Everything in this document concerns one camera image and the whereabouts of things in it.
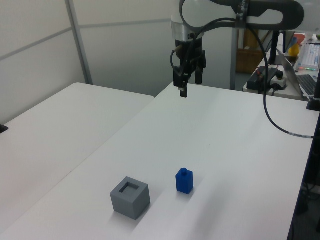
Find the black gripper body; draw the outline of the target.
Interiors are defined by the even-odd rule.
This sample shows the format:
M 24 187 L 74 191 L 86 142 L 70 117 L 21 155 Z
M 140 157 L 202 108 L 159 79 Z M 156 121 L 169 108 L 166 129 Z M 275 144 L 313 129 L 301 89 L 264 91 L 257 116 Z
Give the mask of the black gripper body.
M 203 39 L 195 41 L 175 40 L 176 56 L 180 59 L 180 66 L 175 67 L 178 73 L 193 73 L 204 70 Z

